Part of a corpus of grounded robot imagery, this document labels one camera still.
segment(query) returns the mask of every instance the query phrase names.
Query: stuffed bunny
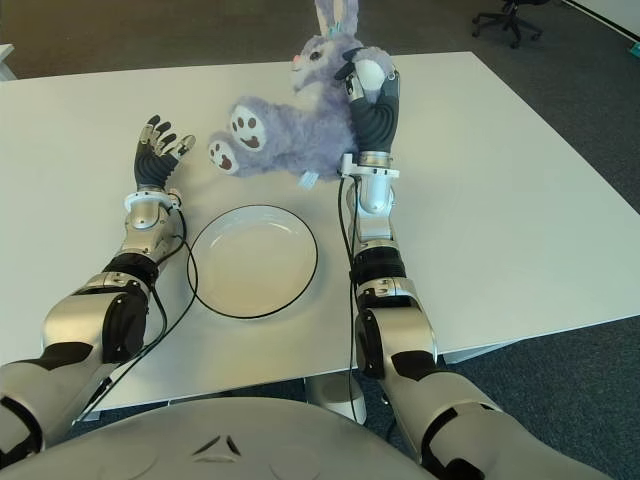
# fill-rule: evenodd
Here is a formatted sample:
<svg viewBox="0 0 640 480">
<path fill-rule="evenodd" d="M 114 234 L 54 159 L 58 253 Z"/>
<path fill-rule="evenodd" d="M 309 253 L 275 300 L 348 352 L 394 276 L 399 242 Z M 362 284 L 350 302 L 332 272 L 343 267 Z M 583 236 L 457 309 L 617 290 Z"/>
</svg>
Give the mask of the stuffed bunny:
<svg viewBox="0 0 640 480">
<path fill-rule="evenodd" d="M 362 82 L 367 99 L 375 101 L 393 63 L 380 49 L 362 49 L 354 37 L 357 0 L 315 3 L 322 35 L 293 59 L 297 106 L 240 98 L 231 108 L 229 130 L 214 133 L 209 144 L 209 157 L 223 172 L 246 177 L 288 170 L 303 175 L 310 187 L 317 178 L 336 177 L 343 153 L 357 152 L 344 82 L 334 76 L 345 64 L 343 54 L 361 49 L 351 61 L 367 79 Z"/>
</svg>

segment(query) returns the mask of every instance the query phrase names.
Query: bunny foot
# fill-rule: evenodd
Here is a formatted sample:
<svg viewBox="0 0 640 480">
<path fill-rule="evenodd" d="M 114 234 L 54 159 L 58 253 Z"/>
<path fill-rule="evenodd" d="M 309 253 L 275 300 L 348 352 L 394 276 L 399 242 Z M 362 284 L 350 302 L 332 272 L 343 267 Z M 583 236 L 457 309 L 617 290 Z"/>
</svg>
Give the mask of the bunny foot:
<svg viewBox="0 0 640 480">
<path fill-rule="evenodd" d="M 250 152 L 261 151 L 267 143 L 267 131 L 261 110 L 268 108 L 266 102 L 257 98 L 245 98 L 232 110 L 231 135 L 238 145 Z"/>
<path fill-rule="evenodd" d="M 225 132 L 214 133 L 209 142 L 209 159 L 213 164 L 228 175 L 238 171 L 240 166 L 236 161 L 231 144 L 233 141 L 228 138 Z"/>
</svg>

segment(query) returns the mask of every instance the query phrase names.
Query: white wall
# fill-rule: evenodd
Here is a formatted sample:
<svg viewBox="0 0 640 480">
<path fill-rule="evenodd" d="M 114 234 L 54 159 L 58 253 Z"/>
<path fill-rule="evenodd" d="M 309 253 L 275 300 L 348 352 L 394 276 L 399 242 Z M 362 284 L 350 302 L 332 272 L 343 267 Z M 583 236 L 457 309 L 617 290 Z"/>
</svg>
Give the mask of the white wall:
<svg viewBox="0 0 640 480">
<path fill-rule="evenodd" d="M 630 32 L 640 35 L 640 0 L 575 0 L 576 3 L 593 10 L 617 23 Z"/>
</svg>

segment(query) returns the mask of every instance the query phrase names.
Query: white table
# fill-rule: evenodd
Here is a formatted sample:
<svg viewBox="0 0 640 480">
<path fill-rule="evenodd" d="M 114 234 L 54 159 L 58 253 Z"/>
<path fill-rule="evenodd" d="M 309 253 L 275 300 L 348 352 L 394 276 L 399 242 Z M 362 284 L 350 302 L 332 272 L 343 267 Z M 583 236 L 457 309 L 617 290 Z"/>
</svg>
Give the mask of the white table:
<svg viewBox="0 0 640 480">
<path fill-rule="evenodd" d="M 394 223 L 442 352 L 640 313 L 640 219 L 535 112 L 470 53 L 398 57 L 401 178 Z M 285 63 L 175 68 L 0 84 L 5 203 L 0 362 L 39 354 L 49 308 L 123 237 L 132 152 L 153 113 L 198 143 L 176 171 L 190 238 L 220 213 L 282 206 L 308 222 L 319 266 L 307 292 L 254 322 L 196 305 L 100 408 L 343 370 L 346 257 L 337 183 L 305 192 L 287 174 L 236 179 L 207 159 L 208 135 L 241 94 L 291 100 Z M 159 291 L 171 318 L 189 290 L 184 256 Z M 157 312 L 150 337 L 158 331 Z"/>
</svg>

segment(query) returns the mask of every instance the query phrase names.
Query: office chair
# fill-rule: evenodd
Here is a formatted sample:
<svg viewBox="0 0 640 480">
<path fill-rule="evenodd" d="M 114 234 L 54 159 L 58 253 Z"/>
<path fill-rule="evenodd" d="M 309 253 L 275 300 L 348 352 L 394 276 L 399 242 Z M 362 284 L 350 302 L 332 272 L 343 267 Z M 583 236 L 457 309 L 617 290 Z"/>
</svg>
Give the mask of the office chair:
<svg viewBox="0 0 640 480">
<path fill-rule="evenodd" d="M 502 30 L 511 29 L 513 33 L 516 35 L 516 40 L 511 44 L 511 48 L 518 48 L 520 46 L 520 40 L 522 40 L 522 34 L 520 33 L 520 28 L 525 28 L 527 30 L 533 31 L 533 35 L 531 36 L 531 40 L 538 40 L 542 35 L 542 30 L 540 30 L 535 25 L 525 22 L 524 20 L 518 17 L 518 7 L 520 5 L 543 5 L 547 3 L 549 0 L 503 0 L 505 2 L 504 7 L 502 7 L 502 13 L 484 13 L 481 12 L 474 17 L 472 20 L 474 25 L 478 25 L 475 31 L 471 34 L 474 37 L 480 36 L 480 31 L 484 30 L 486 27 L 491 27 L 494 25 L 502 25 Z M 481 18 L 488 18 L 490 21 L 479 24 Z"/>
</svg>

